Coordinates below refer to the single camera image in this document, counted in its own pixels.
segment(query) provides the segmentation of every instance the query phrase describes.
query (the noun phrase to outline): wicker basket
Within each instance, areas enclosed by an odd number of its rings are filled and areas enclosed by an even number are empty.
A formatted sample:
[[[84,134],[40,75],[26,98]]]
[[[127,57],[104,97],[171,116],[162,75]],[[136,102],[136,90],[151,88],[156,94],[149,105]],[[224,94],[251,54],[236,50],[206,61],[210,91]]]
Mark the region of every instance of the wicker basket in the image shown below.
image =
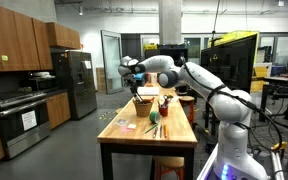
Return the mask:
[[[141,104],[137,103],[136,100],[133,100],[133,103],[135,105],[137,116],[146,117],[150,115],[153,102]]]

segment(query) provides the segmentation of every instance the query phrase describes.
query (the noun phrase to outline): wooden stool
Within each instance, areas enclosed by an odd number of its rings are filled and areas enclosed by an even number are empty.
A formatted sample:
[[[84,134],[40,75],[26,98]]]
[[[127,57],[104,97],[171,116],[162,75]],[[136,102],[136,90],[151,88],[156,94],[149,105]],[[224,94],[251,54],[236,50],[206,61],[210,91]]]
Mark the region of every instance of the wooden stool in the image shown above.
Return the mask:
[[[123,109],[123,108],[118,108],[118,109],[116,109],[116,110],[115,110],[115,113],[118,114],[119,112],[121,112],[122,109]]]
[[[155,180],[161,180],[162,175],[175,171],[179,180],[184,180],[184,158],[153,156],[155,161]]]
[[[190,114],[189,116],[187,116],[187,120],[192,126],[194,123],[194,100],[195,98],[192,96],[180,96],[179,100],[181,104],[183,102],[188,102],[190,104]]]

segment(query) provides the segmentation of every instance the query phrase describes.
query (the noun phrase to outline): refrigerator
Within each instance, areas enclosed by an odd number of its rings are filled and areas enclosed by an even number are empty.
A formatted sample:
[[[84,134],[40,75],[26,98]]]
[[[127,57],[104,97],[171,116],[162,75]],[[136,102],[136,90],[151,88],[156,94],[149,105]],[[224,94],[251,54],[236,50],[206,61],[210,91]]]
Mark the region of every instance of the refrigerator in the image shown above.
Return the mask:
[[[52,53],[53,70],[61,89],[68,90],[71,120],[79,120],[97,108],[90,53]]]

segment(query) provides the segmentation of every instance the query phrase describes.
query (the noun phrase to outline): floor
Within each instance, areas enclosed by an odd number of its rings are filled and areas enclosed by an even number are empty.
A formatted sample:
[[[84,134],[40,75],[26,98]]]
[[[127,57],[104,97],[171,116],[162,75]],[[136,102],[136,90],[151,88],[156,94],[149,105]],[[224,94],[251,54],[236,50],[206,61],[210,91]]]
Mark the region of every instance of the floor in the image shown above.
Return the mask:
[[[259,104],[260,93],[253,93],[253,102]],[[97,93],[98,108],[79,121],[68,121],[55,128],[50,137],[36,144],[10,161],[0,161],[0,180],[101,180],[101,155],[97,135],[114,118],[115,110],[124,106],[132,95],[128,88],[125,91],[113,95]],[[277,100],[275,105],[268,100],[268,109],[277,112],[280,107],[284,110],[286,101]],[[194,179],[203,168],[208,153],[205,152],[205,143],[208,134],[203,130],[205,101],[201,98],[196,103],[195,134],[199,141],[195,150]],[[272,146],[270,133],[275,138],[276,132],[269,129],[266,122],[258,122],[258,114],[252,115],[252,126],[256,123],[255,130],[258,139],[267,146]],[[287,122],[283,117],[277,117],[278,121]],[[288,142],[288,130],[280,127],[284,140]],[[251,137],[252,144],[257,142]],[[115,180],[148,180],[150,174],[151,157],[142,155],[113,155],[113,169]],[[163,177],[164,180],[175,180],[174,173]]]

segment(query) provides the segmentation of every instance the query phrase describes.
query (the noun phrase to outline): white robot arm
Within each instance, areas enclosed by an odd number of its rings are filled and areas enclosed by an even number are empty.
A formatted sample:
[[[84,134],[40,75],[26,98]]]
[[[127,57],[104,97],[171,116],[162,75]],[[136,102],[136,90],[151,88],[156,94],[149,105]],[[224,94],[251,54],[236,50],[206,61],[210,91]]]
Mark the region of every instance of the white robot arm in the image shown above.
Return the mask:
[[[251,101],[248,93],[230,90],[218,77],[192,62],[177,67],[169,56],[153,56],[142,62],[123,58],[122,62],[119,66],[119,73],[126,79],[132,78],[132,74],[157,72],[160,73],[158,79],[162,87],[170,88],[179,84],[187,84],[209,102],[214,114],[221,121],[218,154],[213,168],[219,178],[268,179],[263,166],[247,153],[248,130],[233,124],[236,122],[246,126],[250,124],[251,110],[233,98],[239,97],[245,101]]]

